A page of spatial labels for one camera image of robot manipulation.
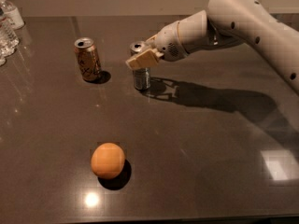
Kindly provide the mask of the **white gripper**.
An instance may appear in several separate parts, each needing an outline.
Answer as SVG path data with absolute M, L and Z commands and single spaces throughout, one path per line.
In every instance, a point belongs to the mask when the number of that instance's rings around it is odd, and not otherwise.
M 153 44 L 157 49 L 145 49 L 126 61 L 130 69 L 142 69 L 156 66 L 164 56 L 168 62 L 175 62 L 188 56 L 188 52 L 182 46 L 178 35 L 179 21 L 166 25 L 157 35 L 146 40 L 147 44 Z

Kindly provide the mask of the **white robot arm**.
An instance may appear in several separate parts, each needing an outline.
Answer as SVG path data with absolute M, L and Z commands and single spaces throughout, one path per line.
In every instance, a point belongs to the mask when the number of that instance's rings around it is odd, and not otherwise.
M 135 42 L 135 54 L 126 64 L 139 70 L 160 60 L 184 59 L 198 50 L 242 43 L 256 50 L 294 91 L 299 91 L 299 32 L 271 16 L 258 0 L 209 0 L 206 10 Z

